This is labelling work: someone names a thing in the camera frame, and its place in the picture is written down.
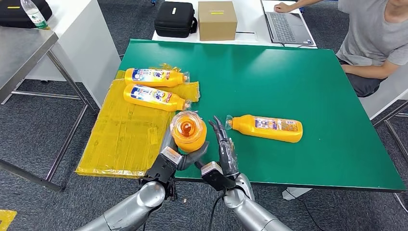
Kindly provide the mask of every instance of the robotic arm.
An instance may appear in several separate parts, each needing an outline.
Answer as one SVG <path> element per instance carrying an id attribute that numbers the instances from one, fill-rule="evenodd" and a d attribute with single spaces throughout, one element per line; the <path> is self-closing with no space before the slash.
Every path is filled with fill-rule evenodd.
<path id="1" fill-rule="evenodd" d="M 225 206 L 235 213 L 247 231 L 292 231 L 286 225 L 255 202 L 254 193 L 248 178 L 238 170 L 234 143 L 228 138 L 224 127 L 215 116 L 209 121 L 216 133 L 219 144 L 219 162 L 210 162 L 200 167 L 202 178 L 217 191 L 226 190 Z"/>
<path id="2" fill-rule="evenodd" d="M 129 196 L 77 231 L 135 231 L 149 215 L 159 210 L 169 196 L 176 196 L 174 174 L 185 170 L 207 152 L 208 142 L 188 155 L 180 155 L 170 129 L 165 133 L 160 154 L 140 182 L 137 193 Z"/>
<path id="3" fill-rule="evenodd" d="M 137 230 L 151 213 L 161 208 L 164 200 L 169 196 L 175 196 L 176 170 L 185 170 L 193 163 L 201 170 L 202 178 L 208 184 L 217 191 L 225 190 L 223 200 L 226 207 L 234 211 L 247 231 L 292 231 L 255 202 L 248 178 L 238 170 L 232 139 L 228 138 L 219 119 L 216 116 L 214 119 L 216 123 L 212 121 L 209 123 L 217 136 L 221 166 L 215 161 L 203 164 L 200 160 L 207 152 L 207 141 L 199 150 L 188 155 L 180 155 L 168 129 L 160 148 L 162 151 L 146 172 L 146 176 L 142 178 L 139 191 L 78 231 Z"/>

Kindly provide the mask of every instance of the black cable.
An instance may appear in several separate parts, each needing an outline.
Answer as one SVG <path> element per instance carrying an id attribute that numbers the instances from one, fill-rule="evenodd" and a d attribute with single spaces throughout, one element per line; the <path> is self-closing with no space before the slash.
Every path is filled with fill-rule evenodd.
<path id="1" fill-rule="evenodd" d="M 210 223 L 208 224 L 208 231 L 211 231 L 211 225 L 213 224 L 213 217 L 214 217 L 214 211 L 216 209 L 216 205 L 218 201 L 225 196 L 226 191 L 227 190 L 224 188 L 224 193 L 221 196 L 219 196 L 214 202 L 213 209 L 211 210 Z"/>
<path id="2" fill-rule="evenodd" d="M 307 206 L 306 206 L 306 203 L 305 203 L 304 201 L 302 201 L 301 199 L 299 199 L 299 198 L 293 196 L 292 193 L 290 193 L 287 189 L 285 189 L 285 191 L 287 191 L 287 192 L 289 193 L 289 195 L 291 195 L 292 197 L 294 197 L 296 200 L 298 200 L 298 201 L 300 201 L 300 202 L 303 203 L 303 205 L 304 205 L 305 208 L 306 208 L 307 213 L 309 214 L 310 218 L 312 218 L 312 221 L 313 221 L 313 222 L 315 223 L 315 225 L 319 228 L 319 230 L 324 231 L 322 228 L 320 228 L 320 226 L 319 226 L 319 225 L 316 223 L 316 221 L 314 220 L 312 214 L 309 212 L 309 209 L 308 209 Z"/>

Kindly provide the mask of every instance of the yellow sticker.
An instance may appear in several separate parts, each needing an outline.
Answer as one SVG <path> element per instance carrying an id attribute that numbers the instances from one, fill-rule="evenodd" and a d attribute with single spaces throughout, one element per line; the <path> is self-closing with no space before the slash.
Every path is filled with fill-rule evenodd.
<path id="1" fill-rule="evenodd" d="M 224 11 L 211 11 L 211 14 L 224 14 Z"/>
<path id="2" fill-rule="evenodd" d="M 7 230 L 16 214 L 16 211 L 0 209 L 0 231 Z"/>

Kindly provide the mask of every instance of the water bottle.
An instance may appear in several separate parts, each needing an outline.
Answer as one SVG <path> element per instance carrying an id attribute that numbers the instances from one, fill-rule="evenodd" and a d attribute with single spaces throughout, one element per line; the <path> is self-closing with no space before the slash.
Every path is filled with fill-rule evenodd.
<path id="1" fill-rule="evenodd" d="M 31 19 L 31 21 L 36 25 L 38 29 L 49 30 L 50 27 L 45 21 L 44 16 L 38 10 L 37 6 L 31 0 L 20 0 L 21 6 L 23 7 L 25 13 Z"/>

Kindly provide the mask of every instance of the yellow mat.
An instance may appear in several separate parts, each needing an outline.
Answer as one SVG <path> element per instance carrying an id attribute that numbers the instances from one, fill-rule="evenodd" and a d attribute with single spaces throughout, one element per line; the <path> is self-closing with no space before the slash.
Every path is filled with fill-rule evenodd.
<path id="1" fill-rule="evenodd" d="M 85 176 L 139 178 L 156 159 L 174 112 L 134 105 L 123 99 L 124 71 L 108 91 L 76 169 Z M 166 89 L 198 101 L 198 82 Z"/>
<path id="2" fill-rule="evenodd" d="M 0 209 L 0 231 L 6 231 L 13 221 L 16 211 L 11 210 L 1 210 Z"/>

